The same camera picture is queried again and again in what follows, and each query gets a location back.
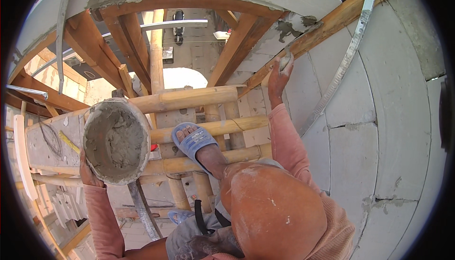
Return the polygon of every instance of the sleeve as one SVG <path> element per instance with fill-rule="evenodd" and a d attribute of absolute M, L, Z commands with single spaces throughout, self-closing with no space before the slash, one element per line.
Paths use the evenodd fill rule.
<path fill-rule="evenodd" d="M 268 115 L 272 156 L 295 178 L 308 184 L 319 193 L 309 170 L 310 162 L 302 139 L 292 124 L 284 104 L 276 106 Z"/>
<path fill-rule="evenodd" d="M 84 194 L 98 259 L 122 258 L 125 241 L 112 211 L 106 188 L 84 184 Z"/>

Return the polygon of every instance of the yellow handle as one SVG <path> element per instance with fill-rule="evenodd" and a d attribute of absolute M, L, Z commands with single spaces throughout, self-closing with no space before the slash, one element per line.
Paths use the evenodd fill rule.
<path fill-rule="evenodd" d="M 60 130 L 60 132 L 58 132 L 58 136 L 61 138 L 61 140 L 63 140 L 66 144 L 68 144 L 70 146 L 70 148 L 72 148 L 74 151 L 76 151 L 77 154 L 80 154 L 80 150 L 79 148 L 74 145 L 73 142 L 71 142 L 71 140 L 65 136 L 65 134 Z"/>

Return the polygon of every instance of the black strap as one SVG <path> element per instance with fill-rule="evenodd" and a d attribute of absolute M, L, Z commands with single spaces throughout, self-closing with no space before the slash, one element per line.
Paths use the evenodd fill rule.
<path fill-rule="evenodd" d="M 202 234 L 212 234 L 215 232 L 213 229 L 207 229 L 205 227 L 204 218 L 202 217 L 202 207 L 201 207 L 201 200 L 194 201 L 194 214 L 196 217 L 196 224 Z"/>
<path fill-rule="evenodd" d="M 222 215 L 217 209 L 215 209 L 215 216 L 217 217 L 222 227 L 231 226 L 231 222 L 225 218 L 224 215 Z"/>

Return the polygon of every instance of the person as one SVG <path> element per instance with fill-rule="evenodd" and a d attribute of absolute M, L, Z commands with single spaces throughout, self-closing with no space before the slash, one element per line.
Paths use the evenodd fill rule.
<path fill-rule="evenodd" d="M 279 62 L 274 61 L 268 84 L 273 161 L 227 164 L 205 129 L 188 123 L 173 131 L 179 149 L 221 182 L 215 210 L 219 213 L 204 214 L 202 225 L 201 219 L 190 216 L 167 238 L 125 251 L 106 187 L 91 172 L 81 150 L 81 178 L 99 260 L 350 257 L 355 227 L 346 211 L 312 180 L 304 144 L 282 102 L 293 57 L 282 71 Z"/>

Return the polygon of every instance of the blue slipper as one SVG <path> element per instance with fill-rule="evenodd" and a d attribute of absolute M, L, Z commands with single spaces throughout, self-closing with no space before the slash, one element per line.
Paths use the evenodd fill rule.
<path fill-rule="evenodd" d="M 190 210 L 175 209 L 168 212 L 169 219 L 177 225 L 192 216 L 194 216 L 194 212 Z"/>
<path fill-rule="evenodd" d="M 189 134 L 181 143 L 177 139 L 177 132 L 183 130 L 187 126 L 196 126 L 197 130 Z M 192 161 L 198 164 L 208 175 L 212 175 L 210 171 L 208 171 L 197 159 L 196 159 L 196 151 L 201 149 L 202 147 L 209 145 L 209 144 L 216 144 L 218 147 L 217 141 L 212 137 L 209 132 L 196 125 L 195 123 L 184 122 L 180 123 L 175 126 L 174 130 L 172 130 L 172 139 L 175 145 L 184 153 L 186 154 Z"/>

